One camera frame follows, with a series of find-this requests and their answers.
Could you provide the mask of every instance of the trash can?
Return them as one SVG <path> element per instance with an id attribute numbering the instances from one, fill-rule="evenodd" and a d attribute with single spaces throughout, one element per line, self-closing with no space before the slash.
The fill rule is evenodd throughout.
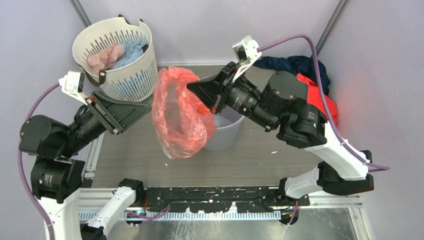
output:
<path id="1" fill-rule="evenodd" d="M 92 74 L 92 68 L 88 64 L 90 56 L 98 54 L 109 44 L 122 43 L 128 39 L 138 40 L 142 36 L 146 37 L 148 48 L 139 59 L 121 68 L 100 71 L 99 75 Z M 90 25 L 76 37 L 72 55 L 88 80 L 113 99 L 139 102 L 153 93 L 158 67 L 152 32 L 141 19 L 139 26 L 130 25 L 122 16 Z"/>
<path id="2" fill-rule="evenodd" d="M 221 113 L 214 116 L 216 124 L 215 134 L 207 141 L 204 148 L 214 152 L 227 149 L 236 139 L 244 119 L 245 116 L 234 109 L 230 107 L 224 108 Z"/>

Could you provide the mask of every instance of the wooden table surface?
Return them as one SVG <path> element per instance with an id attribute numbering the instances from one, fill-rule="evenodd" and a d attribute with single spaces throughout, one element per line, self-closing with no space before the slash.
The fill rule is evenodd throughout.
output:
<path id="1" fill-rule="evenodd" d="M 185 68 L 204 78 L 222 66 Z M 251 67 L 246 77 L 262 90 L 273 73 Z M 286 145 L 276 134 L 246 118 L 228 149 L 203 148 L 190 158 L 169 159 L 149 113 L 121 135 L 104 135 L 92 187 L 117 187 L 124 178 L 141 180 L 145 187 L 278 186 L 280 179 L 306 173 L 321 162 L 310 152 Z"/>

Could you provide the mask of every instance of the light blue towel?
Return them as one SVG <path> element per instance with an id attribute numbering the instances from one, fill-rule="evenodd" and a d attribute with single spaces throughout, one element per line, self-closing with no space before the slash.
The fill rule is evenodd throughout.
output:
<path id="1" fill-rule="evenodd" d="M 147 44 L 147 39 L 142 36 L 138 40 L 128 39 L 128 41 L 121 42 L 120 44 L 125 49 L 125 52 L 111 68 L 112 70 L 130 65 L 139 59 L 144 53 L 142 48 Z"/>

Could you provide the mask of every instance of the translucent red bag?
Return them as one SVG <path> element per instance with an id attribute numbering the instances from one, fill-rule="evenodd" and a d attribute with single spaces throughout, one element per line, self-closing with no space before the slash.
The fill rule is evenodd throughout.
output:
<path id="1" fill-rule="evenodd" d="M 163 152 L 170 159 L 193 156 L 217 128 L 214 115 L 186 87 L 199 80 L 191 70 L 174 66 L 161 69 L 157 76 L 151 116 Z"/>

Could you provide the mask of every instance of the white laundry basket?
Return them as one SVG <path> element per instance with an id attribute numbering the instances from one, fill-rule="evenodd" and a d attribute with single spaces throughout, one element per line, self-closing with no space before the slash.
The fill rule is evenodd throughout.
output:
<path id="1" fill-rule="evenodd" d="M 121 43 L 128 39 L 146 37 L 148 48 L 135 62 L 114 70 L 100 71 L 100 78 L 92 74 L 87 63 L 90 56 L 98 54 L 111 43 Z M 130 25 L 124 17 L 114 17 L 90 25 L 75 39 L 72 54 L 76 63 L 83 68 L 87 78 L 95 86 L 100 86 L 109 97 L 138 102 L 153 93 L 158 77 L 152 32 L 140 19 L 139 26 Z"/>

